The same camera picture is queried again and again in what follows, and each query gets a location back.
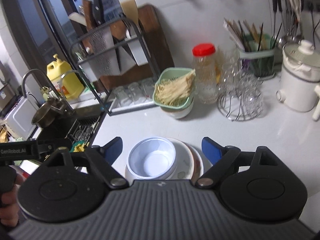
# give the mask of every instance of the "kitchen faucet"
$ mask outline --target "kitchen faucet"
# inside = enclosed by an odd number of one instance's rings
[[[71,107],[71,105],[67,102],[67,100],[60,95],[60,93],[56,90],[56,88],[54,87],[54,85],[52,84],[52,82],[50,81],[50,79],[47,77],[47,75],[40,69],[30,69],[29,71],[27,71],[25,73],[25,75],[23,76],[23,79],[22,79],[22,94],[24,96],[24,98],[27,98],[27,93],[26,93],[26,79],[27,77],[34,71],[37,71],[39,73],[41,73],[41,75],[44,76],[44,78],[46,79],[47,83],[49,84],[49,86],[52,88],[52,91],[56,94],[57,98],[59,99],[59,101],[66,107],[66,111],[68,113],[73,113],[74,110],[73,108]]]

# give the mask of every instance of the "white slow cooker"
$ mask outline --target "white slow cooker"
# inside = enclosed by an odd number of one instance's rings
[[[320,84],[320,53],[303,40],[286,44],[282,54],[281,89],[276,98],[293,110],[308,112],[318,99],[314,89]]]

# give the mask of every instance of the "metal pot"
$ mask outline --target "metal pot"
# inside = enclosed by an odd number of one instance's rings
[[[61,108],[57,108],[58,103],[59,102],[55,101],[54,99],[45,102],[35,113],[31,123],[40,128],[48,127],[58,114],[63,113]]]

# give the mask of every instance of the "hand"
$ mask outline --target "hand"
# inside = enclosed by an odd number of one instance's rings
[[[21,185],[24,182],[24,178],[17,174],[16,184]],[[0,223],[6,227],[15,227],[18,224],[19,206],[17,203],[18,186],[14,185],[12,191],[2,194],[2,203],[9,205],[4,208],[0,208]]]

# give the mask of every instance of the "ceramic plate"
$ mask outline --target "ceramic plate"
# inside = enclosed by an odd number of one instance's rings
[[[193,154],[193,158],[195,160],[195,171],[193,172],[191,181],[193,184],[196,183],[196,181],[203,175],[204,173],[204,166],[203,166],[203,161],[202,158],[200,156],[200,154],[198,153],[198,151],[192,147],[191,145],[188,145],[188,147],[190,148],[192,154]]]
[[[199,153],[192,146],[187,146],[177,139],[168,139],[176,148],[176,159],[178,161],[177,168],[168,179],[191,179],[195,183],[204,173],[204,166]],[[125,178],[130,184],[136,179],[129,172],[128,167],[125,168]]]

